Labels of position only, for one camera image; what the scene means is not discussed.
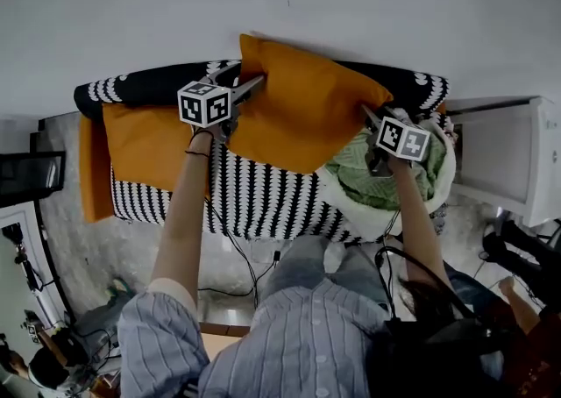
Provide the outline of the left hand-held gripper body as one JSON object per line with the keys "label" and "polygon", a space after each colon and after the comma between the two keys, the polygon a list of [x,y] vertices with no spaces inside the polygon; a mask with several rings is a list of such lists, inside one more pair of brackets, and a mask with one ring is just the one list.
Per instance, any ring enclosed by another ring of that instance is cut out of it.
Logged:
{"label": "left hand-held gripper body", "polygon": [[177,91],[179,119],[201,129],[217,126],[218,139],[228,143],[238,127],[241,89],[204,82],[190,82]]}

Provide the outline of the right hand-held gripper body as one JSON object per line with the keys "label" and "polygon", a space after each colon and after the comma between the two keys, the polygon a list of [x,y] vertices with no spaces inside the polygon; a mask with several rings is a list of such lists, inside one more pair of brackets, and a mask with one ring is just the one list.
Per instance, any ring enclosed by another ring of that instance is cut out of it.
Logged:
{"label": "right hand-held gripper body", "polygon": [[374,177],[388,177],[388,156],[408,163],[422,162],[427,157],[430,132],[417,125],[409,125],[393,117],[383,117],[381,130],[367,138],[365,162]]}

